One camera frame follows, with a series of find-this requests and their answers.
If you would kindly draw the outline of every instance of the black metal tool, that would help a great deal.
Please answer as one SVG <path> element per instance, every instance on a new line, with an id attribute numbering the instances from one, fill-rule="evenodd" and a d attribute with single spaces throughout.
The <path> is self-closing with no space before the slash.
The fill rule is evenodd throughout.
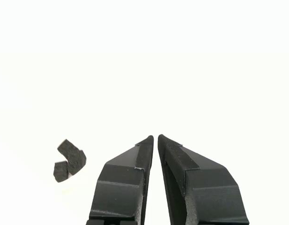
<path id="1" fill-rule="evenodd" d="M 107 162 L 98 178 L 87 225 L 144 225 L 154 139 Z M 248 225 L 239 187 L 228 170 L 160 135 L 172 225 Z"/>

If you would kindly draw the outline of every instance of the white backdrop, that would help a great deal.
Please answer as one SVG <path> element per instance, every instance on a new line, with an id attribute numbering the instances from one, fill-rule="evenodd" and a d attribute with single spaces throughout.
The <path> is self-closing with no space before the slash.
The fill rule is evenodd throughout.
<path id="1" fill-rule="evenodd" d="M 161 133 L 228 168 L 252 225 L 289 221 L 289 54 L 0 54 L 0 224 L 85 224 L 104 163 L 148 135 L 146 224 L 170 224 Z M 57 183 L 65 138 L 87 164 Z"/>

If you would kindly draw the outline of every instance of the black rubber piece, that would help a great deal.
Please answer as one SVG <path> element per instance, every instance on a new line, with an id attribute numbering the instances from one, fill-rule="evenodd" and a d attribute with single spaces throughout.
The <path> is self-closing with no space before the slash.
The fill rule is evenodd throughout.
<path id="1" fill-rule="evenodd" d="M 58 183 L 68 179 L 67 161 L 55 163 L 54 177 Z"/>
<path id="2" fill-rule="evenodd" d="M 84 152 L 67 139 L 58 147 L 58 151 L 67 159 L 67 170 L 71 175 L 75 175 L 85 166 L 86 156 Z"/>
<path id="3" fill-rule="evenodd" d="M 239 187 L 228 170 L 160 135 L 171 225 L 248 225 Z"/>
<path id="4" fill-rule="evenodd" d="M 144 225 L 153 146 L 149 136 L 104 165 L 87 225 Z"/>

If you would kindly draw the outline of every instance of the white background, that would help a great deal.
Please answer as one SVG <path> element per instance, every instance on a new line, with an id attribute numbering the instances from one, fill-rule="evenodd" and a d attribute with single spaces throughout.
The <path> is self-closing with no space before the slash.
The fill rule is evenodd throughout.
<path id="1" fill-rule="evenodd" d="M 289 223 L 288 1 L 0 0 L 0 224 L 86 224 L 104 163 L 163 133 L 228 168 L 252 225 Z M 53 177 L 67 138 L 86 166 Z"/>

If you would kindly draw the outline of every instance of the cut foam piece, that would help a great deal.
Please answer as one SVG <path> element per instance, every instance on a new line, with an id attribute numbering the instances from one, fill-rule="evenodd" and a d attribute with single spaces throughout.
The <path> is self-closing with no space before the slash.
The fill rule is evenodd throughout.
<path id="1" fill-rule="evenodd" d="M 67 161 L 55 163 L 54 177 L 58 183 L 68 179 Z"/>
<path id="2" fill-rule="evenodd" d="M 69 140 L 65 140 L 58 151 L 67 159 L 67 170 L 71 175 L 75 175 L 86 164 L 86 156 L 82 150 L 75 147 Z"/>

